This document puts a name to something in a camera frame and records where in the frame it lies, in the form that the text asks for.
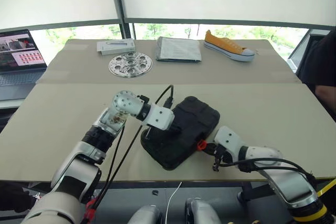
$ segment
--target gray floor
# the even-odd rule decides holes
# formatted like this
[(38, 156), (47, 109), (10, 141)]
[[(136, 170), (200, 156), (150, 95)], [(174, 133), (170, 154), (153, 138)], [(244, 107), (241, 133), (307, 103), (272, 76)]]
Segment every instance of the gray floor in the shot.
[[(112, 189), (106, 194), (96, 219), (96, 224), (127, 223), (131, 216), (144, 205), (157, 205), (165, 214), (169, 197), (175, 188)], [(202, 198), (210, 203), (218, 213), (222, 223), (286, 223), (291, 219), (276, 196), (252, 200), (247, 207), (241, 206), (236, 198), (240, 188), (180, 188), (171, 200), (168, 223), (184, 223), (184, 203), (188, 198)], [(13, 212), (0, 212), (0, 216), (13, 215)], [(5, 224), (17, 224), (21, 220), (2, 221)]]

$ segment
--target black shirt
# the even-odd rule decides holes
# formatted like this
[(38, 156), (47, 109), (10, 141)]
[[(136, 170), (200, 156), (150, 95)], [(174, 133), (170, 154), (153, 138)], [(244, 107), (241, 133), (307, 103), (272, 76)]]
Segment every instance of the black shirt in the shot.
[[(336, 30), (331, 31), (312, 47), (300, 72), (300, 79), (315, 94), (315, 87), (336, 87)], [(336, 121), (336, 114), (319, 99)]]

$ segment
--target white sole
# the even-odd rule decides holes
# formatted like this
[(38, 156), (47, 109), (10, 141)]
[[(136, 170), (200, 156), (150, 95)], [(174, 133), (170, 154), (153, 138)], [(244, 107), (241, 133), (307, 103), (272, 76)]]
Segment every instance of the white sole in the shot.
[(232, 60), (237, 60), (237, 61), (253, 61), (254, 59), (254, 55), (251, 55), (251, 56), (246, 56), (246, 55), (238, 55), (238, 54), (234, 54), (232, 52), (229, 52), (229, 51), (226, 51), (222, 48), (219, 48), (211, 43), (208, 43), (208, 42), (204, 42), (204, 46), (209, 48), (209, 49), (212, 49), (212, 50), (215, 50), (215, 51), (218, 51), (218, 52), (221, 52), (223, 54), (225, 54), (227, 57), (229, 57), (230, 59)]

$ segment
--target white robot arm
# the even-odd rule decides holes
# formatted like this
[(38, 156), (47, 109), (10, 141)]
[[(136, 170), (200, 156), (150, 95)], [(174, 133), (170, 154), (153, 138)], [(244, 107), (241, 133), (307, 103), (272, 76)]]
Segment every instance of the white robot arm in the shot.
[(174, 114), (170, 109), (148, 101), (147, 97), (137, 97), (131, 91), (117, 93), (110, 107), (103, 111), (56, 171), (51, 192), (36, 203), (22, 223), (78, 224), (80, 203), (88, 202), (101, 176), (96, 164), (100, 165), (105, 159), (127, 116), (130, 114), (143, 125), (160, 130), (168, 129), (173, 122)]
[(282, 161), (253, 160), (282, 159), (279, 150), (270, 147), (254, 147), (240, 139), (240, 137), (226, 126), (221, 127), (216, 136), (214, 170), (218, 171), (221, 161), (237, 164), (242, 172), (257, 170), (269, 182), (275, 194), (286, 205), (288, 211), (297, 223), (334, 223), (334, 218), (327, 211), (318, 198), (316, 191), (308, 182), (309, 174), (297, 171), (291, 164)]

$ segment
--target yellow cable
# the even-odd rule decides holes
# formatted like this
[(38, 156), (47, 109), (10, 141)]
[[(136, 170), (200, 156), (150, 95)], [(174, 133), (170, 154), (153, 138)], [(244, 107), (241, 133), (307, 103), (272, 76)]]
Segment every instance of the yellow cable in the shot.
[(336, 178), (327, 184), (325, 187), (323, 187), (321, 190), (318, 191), (317, 195), (321, 197), (324, 193), (326, 193), (329, 189), (331, 189), (334, 185), (336, 185)]

